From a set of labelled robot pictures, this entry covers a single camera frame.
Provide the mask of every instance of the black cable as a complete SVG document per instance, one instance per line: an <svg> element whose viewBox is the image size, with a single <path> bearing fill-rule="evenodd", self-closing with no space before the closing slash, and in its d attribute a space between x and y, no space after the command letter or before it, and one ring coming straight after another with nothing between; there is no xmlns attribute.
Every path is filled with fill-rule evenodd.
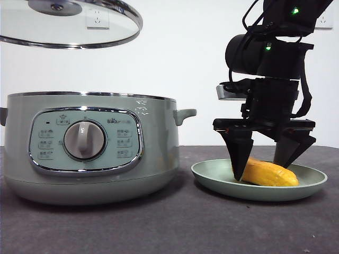
<svg viewBox="0 0 339 254"><path fill-rule="evenodd" d="M301 107L296 114L291 114L291 118L297 118L305 116L309 109L311 108L312 95L309 91L307 80L306 80L306 71L305 71L305 56L301 62L301 90L304 99L302 100Z"/></svg>
<svg viewBox="0 0 339 254"><path fill-rule="evenodd" d="M278 0L272 0L269 5L267 6L267 8L263 11L263 13L259 16L259 18L253 23L253 25L251 26L251 28L249 28L247 30L247 33L245 34L245 36L242 38L241 42L239 43L236 51L235 51L235 54L233 56L233 59L232 59L232 62L230 64L230 67L229 67L229 72L228 72L228 78L229 78L229 81L234 85L233 83L233 78L232 78L232 72L233 72L233 64L234 64L234 61L235 61L235 58L236 56L238 55L239 53L239 49L242 47L242 45L244 44L244 42L247 40L247 37L249 34L251 34L253 32L253 30L255 29L255 26L257 26L260 22L260 20L265 16L265 14L268 12L268 10L277 2Z"/></svg>
<svg viewBox="0 0 339 254"><path fill-rule="evenodd" d="M296 43L299 43L302 40L302 35L300 36L299 40L296 41Z"/></svg>
<svg viewBox="0 0 339 254"><path fill-rule="evenodd" d="M249 12L252 10L252 8L254 7L254 5L256 5L256 3L258 2L259 0L255 0L253 2L253 4L250 6L250 8L247 10L247 12L245 13L245 15L243 16L243 26L246 30L248 30L248 26L246 25L246 18L247 18L247 15L249 14Z"/></svg>

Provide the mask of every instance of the green plate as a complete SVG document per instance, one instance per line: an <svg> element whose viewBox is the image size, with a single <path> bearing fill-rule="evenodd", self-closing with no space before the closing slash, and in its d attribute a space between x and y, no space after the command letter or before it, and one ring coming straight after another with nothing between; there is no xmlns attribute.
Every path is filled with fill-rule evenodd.
<svg viewBox="0 0 339 254"><path fill-rule="evenodd" d="M207 160L192 166L197 181L206 188L242 199L256 201L290 201L308 197L319 191L327 176L314 168L300 165L288 167L299 180L298 186L259 186L234 179L230 159Z"/></svg>

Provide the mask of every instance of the control panel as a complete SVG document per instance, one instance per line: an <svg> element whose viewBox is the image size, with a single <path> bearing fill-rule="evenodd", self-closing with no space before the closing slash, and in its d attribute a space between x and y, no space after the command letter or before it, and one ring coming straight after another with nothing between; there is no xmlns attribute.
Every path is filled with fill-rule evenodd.
<svg viewBox="0 0 339 254"><path fill-rule="evenodd" d="M142 155L134 113L115 108L72 107L35 117L29 153L46 170L104 171L131 165Z"/></svg>

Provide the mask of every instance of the glass lid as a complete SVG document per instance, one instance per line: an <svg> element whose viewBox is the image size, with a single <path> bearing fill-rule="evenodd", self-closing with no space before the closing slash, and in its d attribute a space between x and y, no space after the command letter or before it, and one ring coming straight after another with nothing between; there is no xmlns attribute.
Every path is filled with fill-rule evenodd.
<svg viewBox="0 0 339 254"><path fill-rule="evenodd" d="M118 0L0 0L0 41L58 49L105 48L135 39L140 14Z"/></svg>

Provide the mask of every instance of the steamer pot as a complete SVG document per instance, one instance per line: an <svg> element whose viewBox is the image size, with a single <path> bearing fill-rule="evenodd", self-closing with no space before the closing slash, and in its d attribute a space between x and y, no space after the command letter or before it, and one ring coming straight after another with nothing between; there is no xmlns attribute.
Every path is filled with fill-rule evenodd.
<svg viewBox="0 0 339 254"><path fill-rule="evenodd" d="M194 115L157 96L11 94L1 108L5 181L23 198L57 205L155 192L179 167L177 126Z"/></svg>

